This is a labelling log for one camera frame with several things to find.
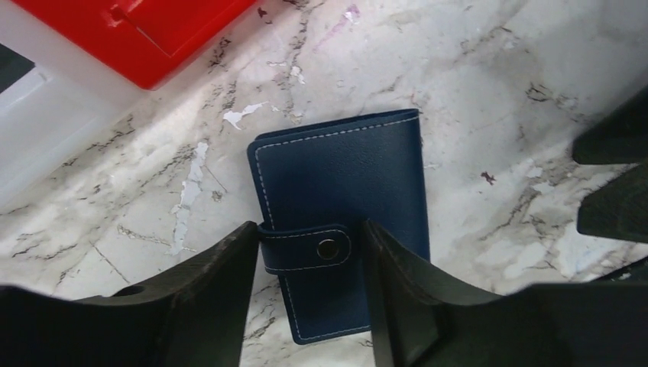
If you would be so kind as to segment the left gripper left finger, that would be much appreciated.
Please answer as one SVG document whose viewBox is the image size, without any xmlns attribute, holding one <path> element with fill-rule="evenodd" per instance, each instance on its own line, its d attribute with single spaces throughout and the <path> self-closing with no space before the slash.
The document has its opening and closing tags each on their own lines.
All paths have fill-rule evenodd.
<svg viewBox="0 0 648 367">
<path fill-rule="evenodd" d="M 237 366 L 258 258 L 245 222 L 192 258 L 109 297 L 1 287 L 3 366 Z"/>
</svg>

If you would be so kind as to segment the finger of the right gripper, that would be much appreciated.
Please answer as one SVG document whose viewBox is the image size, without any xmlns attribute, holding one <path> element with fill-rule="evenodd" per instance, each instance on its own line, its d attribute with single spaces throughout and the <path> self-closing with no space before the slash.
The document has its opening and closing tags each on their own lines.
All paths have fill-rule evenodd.
<svg viewBox="0 0 648 367">
<path fill-rule="evenodd" d="M 647 166 L 638 165 L 587 195 L 578 209 L 583 235 L 647 242 Z"/>
<path fill-rule="evenodd" d="M 578 136 L 572 159 L 579 164 L 632 164 L 647 159 L 647 88 Z"/>
</svg>

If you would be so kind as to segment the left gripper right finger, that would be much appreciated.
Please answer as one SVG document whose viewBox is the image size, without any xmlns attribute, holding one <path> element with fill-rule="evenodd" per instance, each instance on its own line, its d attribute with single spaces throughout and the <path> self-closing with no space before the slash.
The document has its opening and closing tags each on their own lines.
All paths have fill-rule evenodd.
<svg viewBox="0 0 648 367">
<path fill-rule="evenodd" d="M 361 227 L 378 366 L 645 366 L 647 266 L 498 295 Z"/>
</svg>

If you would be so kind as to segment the navy blue card holder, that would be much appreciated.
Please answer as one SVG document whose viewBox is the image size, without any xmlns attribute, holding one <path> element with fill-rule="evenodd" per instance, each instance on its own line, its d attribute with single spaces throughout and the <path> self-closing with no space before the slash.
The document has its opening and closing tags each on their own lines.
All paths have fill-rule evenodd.
<svg viewBox="0 0 648 367">
<path fill-rule="evenodd" d="M 299 345 L 368 331 L 361 224 L 429 259 L 420 113 L 399 109 L 268 132 L 247 149 L 264 267 Z"/>
</svg>

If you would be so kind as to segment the white plastic bin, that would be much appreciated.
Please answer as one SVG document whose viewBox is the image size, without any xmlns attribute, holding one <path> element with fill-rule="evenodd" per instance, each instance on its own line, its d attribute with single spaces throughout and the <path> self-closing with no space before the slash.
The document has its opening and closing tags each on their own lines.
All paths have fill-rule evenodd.
<svg viewBox="0 0 648 367">
<path fill-rule="evenodd" d="M 12 205 L 148 92 L 12 1 L 1 44 L 34 67 L 1 92 L 1 207 Z"/>
</svg>

